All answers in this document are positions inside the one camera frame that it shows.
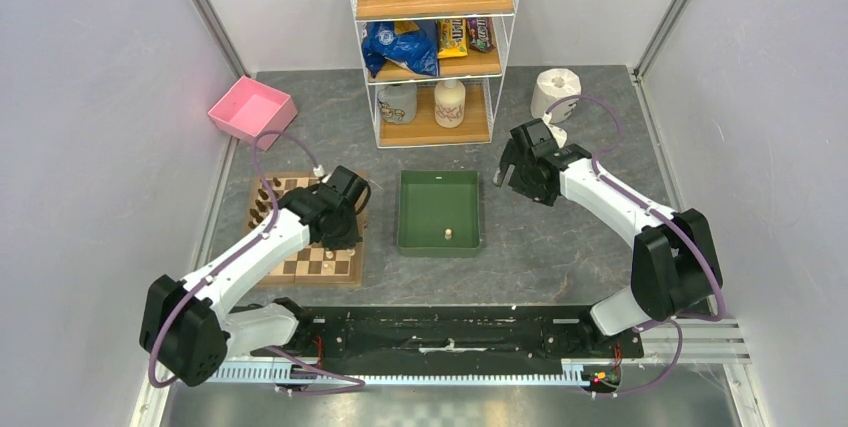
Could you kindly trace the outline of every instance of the toilet paper roll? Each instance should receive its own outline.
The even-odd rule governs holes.
[[[580,93],[580,78],[568,69],[551,69],[539,74],[536,78],[536,89],[533,90],[533,100],[530,102],[530,114],[540,119],[554,102],[559,99]],[[558,105],[551,117],[551,123],[556,124],[567,119],[574,110],[577,100]]]

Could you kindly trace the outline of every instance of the bottle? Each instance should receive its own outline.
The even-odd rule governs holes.
[[[418,87],[415,84],[392,84],[377,91],[377,105],[386,122],[408,124],[418,111]]]
[[[452,129],[465,119],[465,86],[456,79],[436,84],[436,123]]]

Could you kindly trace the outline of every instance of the pink box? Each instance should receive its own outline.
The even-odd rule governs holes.
[[[297,115],[291,96],[251,78],[242,77],[209,110],[209,117],[224,132],[253,145],[265,130],[285,130]],[[268,150],[277,135],[263,137],[259,148]]]

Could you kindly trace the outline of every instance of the blue chip bag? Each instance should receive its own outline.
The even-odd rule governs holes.
[[[421,75],[439,75],[435,20],[369,22],[362,39],[365,66],[376,77],[386,60]]]

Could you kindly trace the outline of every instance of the white connector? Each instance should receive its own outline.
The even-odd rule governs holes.
[[[565,141],[568,140],[568,134],[565,132],[565,130],[555,125],[551,125],[552,117],[552,114],[545,114],[542,116],[542,122],[544,122],[545,126],[548,127],[548,130],[551,131],[551,135],[553,135],[554,140],[557,141],[557,146],[561,149],[565,147]]]

